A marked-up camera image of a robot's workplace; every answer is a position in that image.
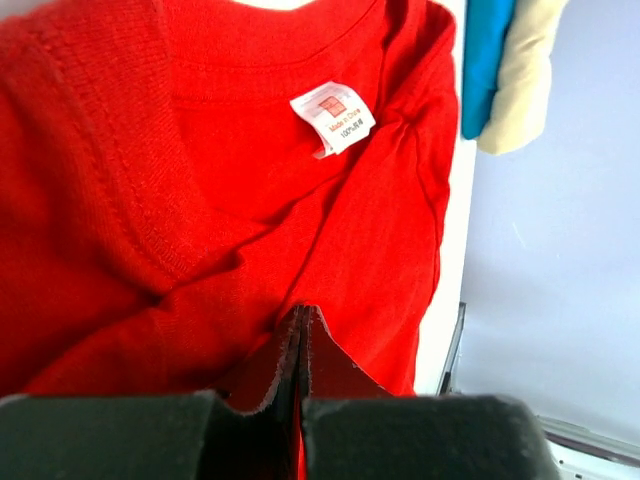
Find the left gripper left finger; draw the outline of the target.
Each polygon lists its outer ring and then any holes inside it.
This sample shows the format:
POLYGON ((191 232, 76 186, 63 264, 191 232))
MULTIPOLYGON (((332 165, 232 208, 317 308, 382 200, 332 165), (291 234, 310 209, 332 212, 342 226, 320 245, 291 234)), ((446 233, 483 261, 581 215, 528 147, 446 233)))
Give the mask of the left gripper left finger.
POLYGON ((4 479, 294 479, 302 307, 213 386, 183 394, 12 395, 4 479))

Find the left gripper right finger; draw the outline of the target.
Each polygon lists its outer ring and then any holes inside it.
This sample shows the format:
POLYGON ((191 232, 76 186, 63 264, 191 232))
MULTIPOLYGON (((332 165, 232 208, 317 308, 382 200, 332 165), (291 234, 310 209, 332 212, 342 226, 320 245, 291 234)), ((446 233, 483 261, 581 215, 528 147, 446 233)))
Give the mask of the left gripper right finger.
POLYGON ((298 309, 309 479, 556 479, 530 409, 510 397, 401 396, 334 341, 321 310, 298 309))

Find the red t shirt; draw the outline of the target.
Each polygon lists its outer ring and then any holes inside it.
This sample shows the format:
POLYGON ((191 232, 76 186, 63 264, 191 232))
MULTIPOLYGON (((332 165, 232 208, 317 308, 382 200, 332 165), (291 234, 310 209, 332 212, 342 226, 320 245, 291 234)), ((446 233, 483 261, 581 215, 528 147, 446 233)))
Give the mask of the red t shirt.
POLYGON ((1 22, 1 392, 212 389, 297 304, 414 391, 458 120, 432 1, 49 1, 1 22))

